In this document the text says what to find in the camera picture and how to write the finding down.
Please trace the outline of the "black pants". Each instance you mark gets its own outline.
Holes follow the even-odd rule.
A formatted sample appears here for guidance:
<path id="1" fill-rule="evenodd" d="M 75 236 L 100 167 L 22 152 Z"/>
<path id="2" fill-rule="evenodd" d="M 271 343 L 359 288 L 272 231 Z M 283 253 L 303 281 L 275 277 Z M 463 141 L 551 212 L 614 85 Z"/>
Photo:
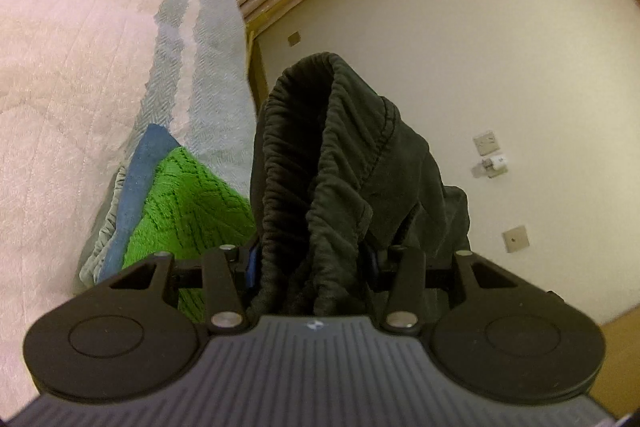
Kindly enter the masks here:
<path id="1" fill-rule="evenodd" d="M 250 205 L 262 245 L 251 317 L 361 314 L 375 255 L 413 247 L 445 268 L 469 247 L 465 193 L 334 53 L 291 66 L 262 106 Z"/>

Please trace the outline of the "green knitted folded garment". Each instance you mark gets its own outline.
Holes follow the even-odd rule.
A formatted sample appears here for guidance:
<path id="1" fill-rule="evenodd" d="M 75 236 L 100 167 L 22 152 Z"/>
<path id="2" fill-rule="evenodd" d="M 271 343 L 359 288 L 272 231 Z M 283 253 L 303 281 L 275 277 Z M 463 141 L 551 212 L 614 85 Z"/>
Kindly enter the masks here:
<path id="1" fill-rule="evenodd" d="M 245 246 L 255 233 L 250 202 L 179 146 L 155 168 L 122 265 L 128 268 L 157 251 L 177 260 L 198 259 L 221 245 Z"/>

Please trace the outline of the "grey folded garment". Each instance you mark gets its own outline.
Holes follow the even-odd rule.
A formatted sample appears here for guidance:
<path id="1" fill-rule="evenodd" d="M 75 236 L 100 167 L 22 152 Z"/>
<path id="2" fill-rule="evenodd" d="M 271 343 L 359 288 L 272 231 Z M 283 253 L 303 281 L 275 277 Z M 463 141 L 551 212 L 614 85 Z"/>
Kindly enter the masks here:
<path id="1" fill-rule="evenodd" d="M 92 287 L 98 279 L 107 247 L 110 246 L 116 231 L 117 209 L 127 170 L 126 165 L 120 165 L 116 170 L 87 243 L 85 243 L 80 255 L 77 276 L 81 288 Z"/>

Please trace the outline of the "white plug adapter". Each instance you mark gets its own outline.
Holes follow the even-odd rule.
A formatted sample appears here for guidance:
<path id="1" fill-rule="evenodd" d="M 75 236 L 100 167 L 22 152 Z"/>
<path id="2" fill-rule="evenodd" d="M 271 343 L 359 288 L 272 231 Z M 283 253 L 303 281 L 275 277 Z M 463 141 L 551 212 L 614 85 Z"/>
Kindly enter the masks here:
<path id="1" fill-rule="evenodd" d="M 502 154 L 482 158 L 472 169 L 471 173 L 476 179 L 494 179 L 509 171 L 508 158 Z"/>

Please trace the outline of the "blue folded garment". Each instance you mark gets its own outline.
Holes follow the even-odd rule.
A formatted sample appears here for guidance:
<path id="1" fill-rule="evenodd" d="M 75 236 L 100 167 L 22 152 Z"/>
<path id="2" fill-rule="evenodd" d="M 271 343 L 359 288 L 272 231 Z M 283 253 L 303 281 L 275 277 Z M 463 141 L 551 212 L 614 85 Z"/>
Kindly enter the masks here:
<path id="1" fill-rule="evenodd" d="M 115 213 L 115 232 L 108 242 L 96 281 L 114 277 L 122 269 L 132 232 L 142 217 L 146 196 L 153 184 L 160 162 L 179 146 L 169 131 L 159 124 L 149 124 L 132 154 Z"/>

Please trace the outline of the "light blue striped blanket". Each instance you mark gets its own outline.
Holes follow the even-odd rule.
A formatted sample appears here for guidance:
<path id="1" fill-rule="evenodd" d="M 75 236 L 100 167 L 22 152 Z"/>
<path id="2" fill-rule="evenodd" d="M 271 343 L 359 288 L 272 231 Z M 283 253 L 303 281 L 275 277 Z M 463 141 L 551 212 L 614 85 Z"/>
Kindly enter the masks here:
<path id="1" fill-rule="evenodd" d="M 149 80 L 126 152 L 159 124 L 241 195 L 250 191 L 255 106 L 236 0 L 162 0 Z"/>

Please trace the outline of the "white quilted bedspread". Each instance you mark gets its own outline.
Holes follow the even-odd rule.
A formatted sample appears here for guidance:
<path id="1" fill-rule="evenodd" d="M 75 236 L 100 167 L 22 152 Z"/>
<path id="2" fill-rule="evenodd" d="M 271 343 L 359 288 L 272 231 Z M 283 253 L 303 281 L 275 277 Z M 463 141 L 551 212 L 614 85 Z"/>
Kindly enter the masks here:
<path id="1" fill-rule="evenodd" d="M 1 414 L 35 396 L 32 323 L 76 265 L 153 64 L 162 0 L 1 0 Z"/>

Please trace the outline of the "beige wall plate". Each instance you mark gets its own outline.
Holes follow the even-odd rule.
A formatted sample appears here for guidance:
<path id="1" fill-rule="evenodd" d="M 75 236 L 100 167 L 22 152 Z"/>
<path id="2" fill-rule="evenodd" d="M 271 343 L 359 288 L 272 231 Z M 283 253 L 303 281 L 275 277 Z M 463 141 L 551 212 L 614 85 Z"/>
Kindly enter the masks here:
<path id="1" fill-rule="evenodd" d="M 525 225 L 519 225 L 518 227 L 503 232 L 502 238 L 504 246 L 506 246 L 506 251 L 509 254 L 521 251 L 530 245 Z"/>

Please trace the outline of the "white wall socket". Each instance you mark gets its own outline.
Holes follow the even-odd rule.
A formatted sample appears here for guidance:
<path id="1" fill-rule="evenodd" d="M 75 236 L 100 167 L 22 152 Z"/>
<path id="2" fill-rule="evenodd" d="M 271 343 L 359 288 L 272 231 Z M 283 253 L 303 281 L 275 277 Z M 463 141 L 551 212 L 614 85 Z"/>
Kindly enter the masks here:
<path id="1" fill-rule="evenodd" d="M 493 153 L 498 152 L 500 150 L 500 145 L 498 143 L 495 132 L 493 131 L 485 131 L 473 138 L 474 145 L 477 149 L 477 153 L 480 156 L 489 156 Z"/>

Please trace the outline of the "wooden bed frame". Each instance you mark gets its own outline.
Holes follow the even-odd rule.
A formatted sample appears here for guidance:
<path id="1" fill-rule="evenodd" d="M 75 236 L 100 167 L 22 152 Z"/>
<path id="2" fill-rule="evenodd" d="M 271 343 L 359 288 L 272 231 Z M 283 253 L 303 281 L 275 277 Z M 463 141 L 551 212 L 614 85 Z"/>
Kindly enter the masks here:
<path id="1" fill-rule="evenodd" d="M 252 92 L 255 112 L 259 114 L 262 103 L 269 96 L 269 86 L 262 60 L 262 49 L 254 30 L 246 32 L 246 75 L 250 92 Z"/>

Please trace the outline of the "small brown wall plate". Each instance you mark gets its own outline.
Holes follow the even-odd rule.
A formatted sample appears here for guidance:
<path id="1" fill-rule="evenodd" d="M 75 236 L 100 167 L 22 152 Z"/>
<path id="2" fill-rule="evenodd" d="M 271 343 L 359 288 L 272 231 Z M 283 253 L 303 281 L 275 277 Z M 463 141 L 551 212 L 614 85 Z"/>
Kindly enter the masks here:
<path id="1" fill-rule="evenodd" d="M 288 44 L 296 46 L 297 43 L 300 43 L 300 35 L 298 31 L 295 31 L 294 34 L 288 36 Z"/>

